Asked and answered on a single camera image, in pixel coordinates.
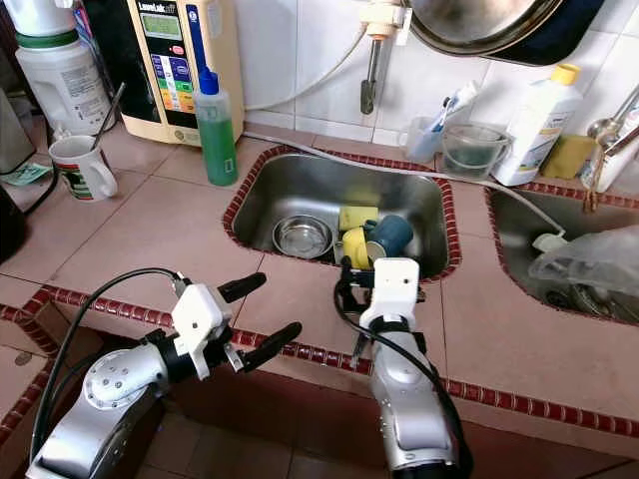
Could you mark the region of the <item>blue plastic cup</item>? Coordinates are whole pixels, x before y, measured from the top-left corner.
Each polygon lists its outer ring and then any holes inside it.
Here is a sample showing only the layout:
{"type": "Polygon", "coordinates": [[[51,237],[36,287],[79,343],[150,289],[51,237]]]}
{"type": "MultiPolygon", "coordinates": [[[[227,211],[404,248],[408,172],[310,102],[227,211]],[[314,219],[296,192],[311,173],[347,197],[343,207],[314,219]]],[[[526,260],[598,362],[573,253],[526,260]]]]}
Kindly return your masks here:
{"type": "Polygon", "coordinates": [[[365,250],[371,260],[400,258],[414,238],[411,224],[398,215],[368,220],[363,225],[365,250]]]}

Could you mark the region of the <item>steel bowl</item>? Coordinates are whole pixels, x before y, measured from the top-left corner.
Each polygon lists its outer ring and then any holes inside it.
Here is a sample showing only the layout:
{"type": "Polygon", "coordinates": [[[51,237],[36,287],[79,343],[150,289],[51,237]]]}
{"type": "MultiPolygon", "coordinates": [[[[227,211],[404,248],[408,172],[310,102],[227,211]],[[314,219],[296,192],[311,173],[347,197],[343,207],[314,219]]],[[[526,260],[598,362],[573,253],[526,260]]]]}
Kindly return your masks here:
{"type": "Polygon", "coordinates": [[[294,258],[315,259],[332,250],[332,228],[310,215],[292,215],[275,223],[271,239],[275,250],[294,258]]]}

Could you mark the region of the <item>clear grey storage container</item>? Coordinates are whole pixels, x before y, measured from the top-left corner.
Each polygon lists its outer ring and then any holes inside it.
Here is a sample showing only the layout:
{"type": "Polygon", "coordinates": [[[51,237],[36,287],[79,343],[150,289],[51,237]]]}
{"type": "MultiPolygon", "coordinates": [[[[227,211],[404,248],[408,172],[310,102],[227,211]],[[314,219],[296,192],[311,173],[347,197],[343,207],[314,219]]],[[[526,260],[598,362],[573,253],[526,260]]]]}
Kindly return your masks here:
{"type": "Polygon", "coordinates": [[[3,93],[0,100],[0,173],[14,172],[35,152],[19,116],[3,93]]]}

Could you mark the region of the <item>mustard yellow sponge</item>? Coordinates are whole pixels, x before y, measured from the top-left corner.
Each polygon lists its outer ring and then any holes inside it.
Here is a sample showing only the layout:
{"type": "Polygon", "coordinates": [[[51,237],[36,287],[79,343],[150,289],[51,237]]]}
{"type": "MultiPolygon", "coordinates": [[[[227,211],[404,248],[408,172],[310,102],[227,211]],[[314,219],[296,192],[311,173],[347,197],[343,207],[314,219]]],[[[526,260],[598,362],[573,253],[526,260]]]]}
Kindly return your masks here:
{"type": "Polygon", "coordinates": [[[579,134],[562,134],[549,151],[540,174],[546,178],[571,180],[578,177],[580,170],[592,159],[595,141],[592,137],[579,134]]]}

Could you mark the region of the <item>green paper slip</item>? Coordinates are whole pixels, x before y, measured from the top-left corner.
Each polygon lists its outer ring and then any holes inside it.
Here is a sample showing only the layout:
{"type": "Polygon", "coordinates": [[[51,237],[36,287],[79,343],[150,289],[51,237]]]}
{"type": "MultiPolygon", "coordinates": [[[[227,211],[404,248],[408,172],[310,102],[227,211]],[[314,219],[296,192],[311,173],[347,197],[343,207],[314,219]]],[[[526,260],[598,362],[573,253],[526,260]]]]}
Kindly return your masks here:
{"type": "Polygon", "coordinates": [[[38,180],[44,179],[51,172],[52,168],[49,165],[27,163],[12,173],[1,175],[1,179],[9,186],[31,186],[38,180]]]}

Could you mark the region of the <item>white jar green lid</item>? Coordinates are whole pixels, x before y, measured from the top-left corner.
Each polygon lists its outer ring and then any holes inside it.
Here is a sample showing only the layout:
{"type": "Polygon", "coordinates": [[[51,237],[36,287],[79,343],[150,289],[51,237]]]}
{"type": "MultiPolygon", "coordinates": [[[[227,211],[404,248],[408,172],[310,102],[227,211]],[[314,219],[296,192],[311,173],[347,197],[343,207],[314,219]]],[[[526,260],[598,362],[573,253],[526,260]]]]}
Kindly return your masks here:
{"type": "Polygon", "coordinates": [[[52,127],[83,136],[113,127],[108,87],[76,29],[15,38],[15,59],[52,127]]]}

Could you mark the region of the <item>white detergent bottle yellow cap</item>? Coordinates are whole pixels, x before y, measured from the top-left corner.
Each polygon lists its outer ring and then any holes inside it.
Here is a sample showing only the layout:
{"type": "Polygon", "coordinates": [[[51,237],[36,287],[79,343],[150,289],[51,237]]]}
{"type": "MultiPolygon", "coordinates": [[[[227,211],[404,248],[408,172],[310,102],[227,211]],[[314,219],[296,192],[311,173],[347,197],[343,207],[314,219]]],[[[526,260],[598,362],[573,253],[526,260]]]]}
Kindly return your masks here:
{"type": "Polygon", "coordinates": [[[561,63],[547,78],[531,84],[507,124],[511,143],[491,172],[498,183],[524,186],[537,177],[540,165],[583,100],[575,87],[580,73],[580,67],[561,63]]]}

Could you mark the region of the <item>white faucet diverter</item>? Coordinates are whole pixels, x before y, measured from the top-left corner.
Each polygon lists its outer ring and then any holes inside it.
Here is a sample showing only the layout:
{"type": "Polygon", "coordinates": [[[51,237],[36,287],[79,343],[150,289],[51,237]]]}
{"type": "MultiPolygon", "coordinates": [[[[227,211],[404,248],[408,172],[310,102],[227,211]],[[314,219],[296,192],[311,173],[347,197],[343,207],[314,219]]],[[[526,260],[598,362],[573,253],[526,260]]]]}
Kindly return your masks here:
{"type": "Polygon", "coordinates": [[[364,35],[384,41],[410,26],[412,9],[406,0],[366,0],[357,12],[364,35]]]}

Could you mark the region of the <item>green soap bottle blue cap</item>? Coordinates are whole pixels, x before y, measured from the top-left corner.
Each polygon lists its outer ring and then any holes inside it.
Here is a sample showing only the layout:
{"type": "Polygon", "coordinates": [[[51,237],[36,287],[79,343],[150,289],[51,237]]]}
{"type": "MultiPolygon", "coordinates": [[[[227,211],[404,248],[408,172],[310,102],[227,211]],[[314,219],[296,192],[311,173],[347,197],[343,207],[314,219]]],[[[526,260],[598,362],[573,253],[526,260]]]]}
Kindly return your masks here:
{"type": "Polygon", "coordinates": [[[230,97],[221,90],[218,74],[198,67],[195,115],[207,180],[212,186],[232,186],[238,177],[236,128],[230,97]]]}

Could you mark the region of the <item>white toothpaste tube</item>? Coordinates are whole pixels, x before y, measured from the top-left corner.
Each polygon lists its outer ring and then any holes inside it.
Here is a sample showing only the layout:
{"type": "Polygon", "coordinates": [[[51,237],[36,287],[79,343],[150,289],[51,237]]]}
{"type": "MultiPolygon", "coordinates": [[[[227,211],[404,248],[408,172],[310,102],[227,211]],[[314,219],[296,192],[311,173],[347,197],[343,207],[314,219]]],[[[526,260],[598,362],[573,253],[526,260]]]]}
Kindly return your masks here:
{"type": "Polygon", "coordinates": [[[457,88],[450,96],[447,97],[446,108],[448,113],[456,113],[461,109],[467,108],[478,95],[478,83],[474,81],[467,82],[465,86],[457,88]]]}

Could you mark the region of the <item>clear plastic bag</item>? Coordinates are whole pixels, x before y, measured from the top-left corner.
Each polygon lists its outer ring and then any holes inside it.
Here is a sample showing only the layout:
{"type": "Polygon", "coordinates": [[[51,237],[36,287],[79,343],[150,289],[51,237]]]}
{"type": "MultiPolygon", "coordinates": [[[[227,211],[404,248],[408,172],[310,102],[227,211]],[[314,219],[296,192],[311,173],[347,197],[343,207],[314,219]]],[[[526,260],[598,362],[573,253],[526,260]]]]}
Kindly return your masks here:
{"type": "Polygon", "coordinates": [[[543,281],[583,287],[595,304],[624,322],[639,322],[639,225],[578,239],[542,234],[528,273],[543,281]]]}

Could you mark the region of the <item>hanging dark blue pan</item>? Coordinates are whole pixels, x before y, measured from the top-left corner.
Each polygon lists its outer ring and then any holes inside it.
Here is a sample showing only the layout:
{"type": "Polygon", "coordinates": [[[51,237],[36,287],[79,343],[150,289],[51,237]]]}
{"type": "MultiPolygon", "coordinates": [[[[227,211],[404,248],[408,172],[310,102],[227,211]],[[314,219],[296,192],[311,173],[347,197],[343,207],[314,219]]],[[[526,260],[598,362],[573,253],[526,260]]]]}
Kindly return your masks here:
{"type": "Polygon", "coordinates": [[[590,23],[606,0],[562,0],[555,12],[529,35],[505,49],[484,55],[524,67],[548,67],[560,63],[578,47],[590,23]]]}

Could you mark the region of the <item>beige water ionizer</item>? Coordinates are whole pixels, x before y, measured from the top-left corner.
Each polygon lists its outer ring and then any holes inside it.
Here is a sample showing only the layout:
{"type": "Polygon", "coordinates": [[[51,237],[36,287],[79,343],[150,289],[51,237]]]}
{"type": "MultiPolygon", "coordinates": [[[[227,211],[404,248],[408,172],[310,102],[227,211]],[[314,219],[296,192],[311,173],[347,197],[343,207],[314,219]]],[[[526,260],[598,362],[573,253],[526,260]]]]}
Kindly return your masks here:
{"type": "Polygon", "coordinates": [[[110,87],[124,84],[125,131],[197,147],[195,97],[209,69],[227,93],[236,134],[244,128],[241,49],[234,0],[81,0],[84,28],[110,87]]]}

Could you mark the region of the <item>hanging steel wok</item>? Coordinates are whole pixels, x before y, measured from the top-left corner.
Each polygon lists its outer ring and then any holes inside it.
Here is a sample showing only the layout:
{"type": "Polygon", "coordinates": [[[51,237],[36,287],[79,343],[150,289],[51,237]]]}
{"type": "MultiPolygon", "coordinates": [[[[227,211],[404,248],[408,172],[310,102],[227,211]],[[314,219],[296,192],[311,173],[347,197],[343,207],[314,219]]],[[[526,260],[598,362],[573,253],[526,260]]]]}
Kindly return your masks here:
{"type": "Polygon", "coordinates": [[[482,56],[533,35],[563,0],[407,0],[411,31],[453,56],[482,56]]]}

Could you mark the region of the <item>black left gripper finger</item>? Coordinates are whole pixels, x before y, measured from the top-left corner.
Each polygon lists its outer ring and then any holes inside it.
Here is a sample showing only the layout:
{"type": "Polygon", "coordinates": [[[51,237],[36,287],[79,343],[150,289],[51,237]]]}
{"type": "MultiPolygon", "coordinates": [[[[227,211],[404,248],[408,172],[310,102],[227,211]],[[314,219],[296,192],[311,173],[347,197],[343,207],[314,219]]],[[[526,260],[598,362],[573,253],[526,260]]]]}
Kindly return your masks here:
{"type": "Polygon", "coordinates": [[[220,284],[220,297],[224,302],[233,304],[233,302],[244,299],[257,288],[264,286],[266,281],[268,281],[268,275],[257,270],[246,277],[220,284]]]}
{"type": "Polygon", "coordinates": [[[248,373],[248,371],[259,369],[261,365],[274,359],[275,356],[278,356],[284,350],[288,343],[293,342],[294,339],[300,336],[303,328],[305,326],[300,322],[289,323],[280,328],[279,331],[270,334],[255,350],[242,354],[242,372],[248,373]]]}

